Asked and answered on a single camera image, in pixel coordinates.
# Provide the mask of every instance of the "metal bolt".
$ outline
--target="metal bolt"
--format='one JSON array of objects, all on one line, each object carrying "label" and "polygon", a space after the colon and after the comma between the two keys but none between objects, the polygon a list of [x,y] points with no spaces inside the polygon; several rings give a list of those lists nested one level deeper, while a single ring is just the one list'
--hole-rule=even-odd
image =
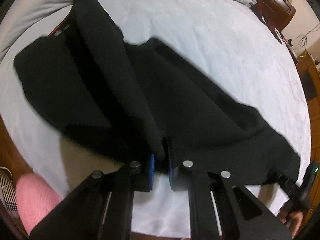
[{"label": "metal bolt", "polygon": [[94,171],[91,174],[91,177],[93,177],[94,179],[100,179],[102,177],[102,172],[101,171]]},{"label": "metal bolt", "polygon": [[229,171],[222,171],[220,174],[221,174],[221,177],[225,179],[229,179],[231,177],[231,173]]},{"label": "metal bolt", "polygon": [[185,166],[186,168],[191,168],[193,166],[193,162],[186,160],[182,163],[183,166]]},{"label": "metal bolt", "polygon": [[141,163],[138,162],[138,161],[132,161],[132,162],[130,162],[130,167],[131,167],[131,168],[138,168],[140,165],[141,165]]}]

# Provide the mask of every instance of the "white bed sheet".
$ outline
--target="white bed sheet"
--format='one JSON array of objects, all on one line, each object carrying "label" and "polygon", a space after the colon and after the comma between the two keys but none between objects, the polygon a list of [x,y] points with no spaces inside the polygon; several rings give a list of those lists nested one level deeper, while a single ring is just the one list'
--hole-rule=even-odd
[{"label": "white bed sheet", "polygon": [[[255,106],[301,155],[299,181],[310,160],[310,122],[300,79],[287,48],[246,6],[231,0],[99,0],[130,43],[160,37],[236,100]],[[31,26],[0,64],[0,113],[27,163],[62,196],[93,170],[115,171],[118,163],[93,155],[46,124],[26,101],[13,69],[15,55],[47,35],[70,6]],[[250,187],[257,195],[259,186]],[[278,190],[270,210],[286,200]],[[156,174],[152,193],[135,193],[132,230],[189,237],[186,192],[170,190]]]}]

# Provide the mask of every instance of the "black garment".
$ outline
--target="black garment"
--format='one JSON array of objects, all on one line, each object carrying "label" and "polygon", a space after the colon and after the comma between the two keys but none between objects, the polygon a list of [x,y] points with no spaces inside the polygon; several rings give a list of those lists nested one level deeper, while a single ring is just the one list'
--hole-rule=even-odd
[{"label": "black garment", "polygon": [[196,153],[239,183],[272,182],[271,171],[297,180],[299,156],[255,108],[161,41],[125,43],[97,0],[74,0],[72,11],[65,32],[37,39],[14,60],[26,98],[48,123],[118,160],[151,151],[161,161],[162,139],[171,137],[181,161]]}]

